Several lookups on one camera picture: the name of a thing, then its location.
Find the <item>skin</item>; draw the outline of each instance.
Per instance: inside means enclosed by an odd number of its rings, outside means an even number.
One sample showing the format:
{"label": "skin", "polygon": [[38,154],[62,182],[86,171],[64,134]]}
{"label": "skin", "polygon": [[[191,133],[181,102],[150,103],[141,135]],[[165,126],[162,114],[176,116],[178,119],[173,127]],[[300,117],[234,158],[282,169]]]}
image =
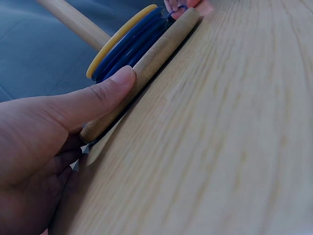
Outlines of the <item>skin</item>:
{"label": "skin", "polygon": [[187,0],[164,0],[168,12],[177,11],[179,6],[186,5]]}
{"label": "skin", "polygon": [[0,103],[0,234],[39,235],[61,197],[75,189],[82,156],[78,133],[127,95],[135,73],[126,66],[106,81],[58,96]]}

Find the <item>wood grain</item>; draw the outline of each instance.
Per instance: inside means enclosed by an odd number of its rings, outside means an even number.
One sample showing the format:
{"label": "wood grain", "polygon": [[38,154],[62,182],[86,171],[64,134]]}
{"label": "wood grain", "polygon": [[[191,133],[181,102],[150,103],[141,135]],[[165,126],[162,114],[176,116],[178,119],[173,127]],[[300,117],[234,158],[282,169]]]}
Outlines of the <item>wood grain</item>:
{"label": "wood grain", "polygon": [[312,42],[311,0],[221,0],[95,146],[51,234],[311,234]]}

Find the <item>blue ring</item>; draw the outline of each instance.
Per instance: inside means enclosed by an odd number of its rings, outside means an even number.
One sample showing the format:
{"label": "blue ring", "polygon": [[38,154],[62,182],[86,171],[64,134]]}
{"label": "blue ring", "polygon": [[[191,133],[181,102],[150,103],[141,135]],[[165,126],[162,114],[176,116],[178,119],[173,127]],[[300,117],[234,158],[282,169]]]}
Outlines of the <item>blue ring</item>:
{"label": "blue ring", "polygon": [[162,36],[166,30],[166,24],[168,20],[161,18],[157,20],[153,26],[148,28],[144,34],[136,40],[128,50],[122,55],[118,62],[112,67],[112,69],[106,74],[106,76],[100,81],[111,77],[115,74],[120,68],[125,65],[129,65],[130,62],[137,63],[139,61],[140,55],[144,55],[147,50]]}
{"label": "blue ring", "polygon": [[164,12],[164,7],[160,6],[156,9],[154,9],[152,12],[150,12],[148,15],[146,15],[140,22],[138,22],[124,37],[123,39],[115,45],[115,47],[109,52],[109,54],[101,61],[99,66],[96,68],[95,72],[92,75],[92,80],[97,81],[100,80],[98,77],[101,73],[103,73],[104,69],[110,64],[110,62],[115,59],[116,55],[121,51],[122,49],[125,49],[124,47],[128,44],[128,42],[137,34],[137,37],[139,37],[143,31],[142,29],[148,25],[152,24],[153,19],[156,18],[158,15],[162,15]]}
{"label": "blue ring", "polygon": [[114,56],[113,59],[111,59],[111,57],[105,58],[106,62],[104,64],[107,64],[107,65],[101,71],[101,73],[97,76],[96,81],[102,81],[103,78],[106,76],[106,74],[118,62],[118,60],[121,59],[121,57],[126,52],[126,50],[128,48],[130,48],[132,46],[132,44],[135,43],[159,19],[161,19],[161,15],[157,15],[150,23],[148,23],[146,26],[144,26],[135,36],[133,36],[132,39],[130,39],[128,42],[125,42],[126,43],[125,45],[121,44],[121,47],[122,46],[124,46],[124,47],[120,51],[114,51],[114,52],[112,51],[112,53],[110,53],[110,54],[112,55],[112,57]]}
{"label": "blue ring", "polygon": [[[181,8],[184,8],[185,11],[188,10],[188,6],[186,6],[186,5],[181,5],[181,6],[178,7],[178,9],[181,9]],[[176,11],[172,11],[171,13],[169,13],[169,14],[167,15],[167,18],[172,17],[172,14],[173,14],[174,12],[176,12]]]}

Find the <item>wooden handle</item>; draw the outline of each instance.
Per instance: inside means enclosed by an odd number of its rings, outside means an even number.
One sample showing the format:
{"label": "wooden handle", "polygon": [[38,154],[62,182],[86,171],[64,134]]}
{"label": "wooden handle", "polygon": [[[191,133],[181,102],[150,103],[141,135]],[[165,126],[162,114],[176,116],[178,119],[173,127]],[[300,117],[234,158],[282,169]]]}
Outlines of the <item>wooden handle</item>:
{"label": "wooden handle", "polygon": [[153,75],[177,49],[199,20],[199,13],[189,8],[147,51],[134,66],[136,81],[129,94],[108,115],[87,123],[80,133],[82,141],[93,142],[117,118]]}
{"label": "wooden handle", "polygon": [[64,0],[37,0],[59,21],[99,51],[110,36]]}

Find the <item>yellow ring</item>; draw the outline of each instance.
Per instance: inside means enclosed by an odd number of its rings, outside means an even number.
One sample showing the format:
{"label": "yellow ring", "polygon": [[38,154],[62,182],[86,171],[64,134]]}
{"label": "yellow ring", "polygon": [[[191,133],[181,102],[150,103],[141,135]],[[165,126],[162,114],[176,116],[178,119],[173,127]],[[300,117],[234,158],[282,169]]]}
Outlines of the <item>yellow ring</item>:
{"label": "yellow ring", "polygon": [[121,40],[122,37],[125,36],[129,30],[131,30],[139,21],[142,20],[146,15],[152,12],[157,8],[157,5],[152,4],[147,6],[146,8],[139,11],[136,15],[134,15],[127,23],[125,23],[114,35],[110,38],[110,40],[102,47],[96,57],[93,59],[92,63],[89,65],[89,68],[86,72],[87,78],[91,78],[94,71],[104,59],[104,57],[109,53],[109,51],[115,46],[116,43]]}

